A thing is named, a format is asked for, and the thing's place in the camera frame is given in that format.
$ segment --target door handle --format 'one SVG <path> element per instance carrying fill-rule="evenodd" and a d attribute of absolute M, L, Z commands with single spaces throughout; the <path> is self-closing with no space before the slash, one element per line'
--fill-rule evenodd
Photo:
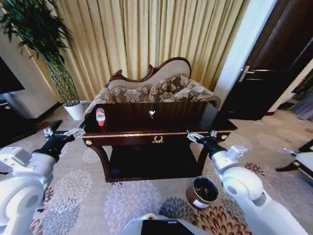
<path fill-rule="evenodd" d="M 249 71 L 250 65 L 245 66 L 244 69 L 241 69 L 242 74 L 238 79 L 238 82 L 242 82 L 247 73 L 255 73 L 255 71 Z"/>

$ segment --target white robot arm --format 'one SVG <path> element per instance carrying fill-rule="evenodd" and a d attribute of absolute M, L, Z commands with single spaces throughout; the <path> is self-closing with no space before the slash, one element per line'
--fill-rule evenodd
<path fill-rule="evenodd" d="M 55 123 L 56 130 L 61 121 Z M 67 142 L 80 137 L 82 128 L 71 131 L 45 129 L 48 141 L 31 155 L 20 147 L 0 150 L 0 161 L 12 167 L 12 176 L 0 182 L 0 234 L 31 235 L 33 215 L 44 198 L 45 188 L 53 179 L 53 166 Z"/>
<path fill-rule="evenodd" d="M 209 150 L 223 188 L 243 209 L 253 234 L 307 235 L 292 214 L 266 193 L 260 178 L 252 171 L 239 167 L 238 159 L 247 152 L 245 147 L 235 145 L 227 151 L 211 137 L 189 132 L 187 137 L 202 143 Z"/>
<path fill-rule="evenodd" d="M 68 132 L 45 130 L 48 142 L 31 157 L 18 147 L 0 150 L 0 160 L 13 168 L 13 178 L 0 182 L 0 234 L 31 235 L 29 230 L 34 212 L 40 207 L 44 190 L 52 181 L 53 166 L 58 161 L 63 146 L 83 134 L 83 129 Z M 263 189 L 260 178 L 246 168 L 239 167 L 238 158 L 247 149 L 242 145 L 232 146 L 228 151 L 219 146 L 211 137 L 188 133 L 190 140 L 202 143 L 209 151 L 216 173 L 222 180 L 225 191 L 235 198 L 243 209 L 248 226 L 256 235 L 307 235 L 306 231 L 280 203 L 272 200 Z M 144 218 L 131 221 L 121 234 L 139 234 L 134 228 L 143 224 Z M 162 220 L 165 224 L 182 224 L 192 234 L 205 234 L 186 221 Z"/>

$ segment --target television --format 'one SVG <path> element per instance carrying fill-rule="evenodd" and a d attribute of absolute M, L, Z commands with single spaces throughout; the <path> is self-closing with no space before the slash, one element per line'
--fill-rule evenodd
<path fill-rule="evenodd" d="M 23 85 L 0 57 L 0 94 L 24 90 Z"/>

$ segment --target floral patterned carpet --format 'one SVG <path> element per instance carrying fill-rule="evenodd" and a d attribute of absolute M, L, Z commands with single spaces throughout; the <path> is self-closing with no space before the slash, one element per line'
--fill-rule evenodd
<path fill-rule="evenodd" d="M 60 130 L 79 124 L 63 107 L 45 121 L 57 119 L 64 121 Z M 255 172 L 269 195 L 313 234 L 312 181 L 299 171 L 281 173 L 274 170 L 293 160 L 282 151 L 283 147 L 296 150 L 313 138 L 313 123 L 281 110 L 258 121 L 232 122 L 238 130 L 221 145 L 226 148 L 234 144 L 246 146 L 249 152 L 242 158 L 242 166 Z M 43 132 L 39 131 L 11 146 L 31 152 L 44 142 Z M 191 144 L 196 158 L 201 148 L 201 145 Z M 45 193 L 44 210 L 35 214 L 31 230 L 35 235 L 114 235 L 132 218 L 152 212 L 187 220 L 214 235 L 252 234 L 243 211 L 224 193 L 208 160 L 203 175 L 216 182 L 220 195 L 209 208 L 199 211 L 189 205 L 185 195 L 193 178 L 105 183 L 97 155 L 81 139 L 76 140 L 63 148 L 61 159 L 55 165 L 54 180 Z"/>

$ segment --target green leaves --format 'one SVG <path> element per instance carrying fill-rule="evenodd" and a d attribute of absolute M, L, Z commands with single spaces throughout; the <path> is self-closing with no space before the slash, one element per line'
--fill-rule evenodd
<path fill-rule="evenodd" d="M 53 0 L 48 0 L 54 7 Z M 72 40 L 69 29 L 48 9 L 45 0 L 0 0 L 6 13 L 0 24 L 9 41 L 16 35 L 21 38 L 19 47 L 28 46 L 46 61 L 52 82 L 65 106 L 79 104 L 79 96 L 73 79 L 64 67 L 60 50 L 67 48 L 62 41 Z"/>
<path fill-rule="evenodd" d="M 53 0 L 48 0 L 56 7 Z M 16 35 L 22 39 L 19 46 L 24 45 L 40 54 L 54 55 L 64 61 L 60 50 L 67 48 L 63 39 L 71 41 L 69 29 L 48 9 L 45 0 L 0 0 L 6 13 L 1 17 L 0 24 L 9 41 Z"/>

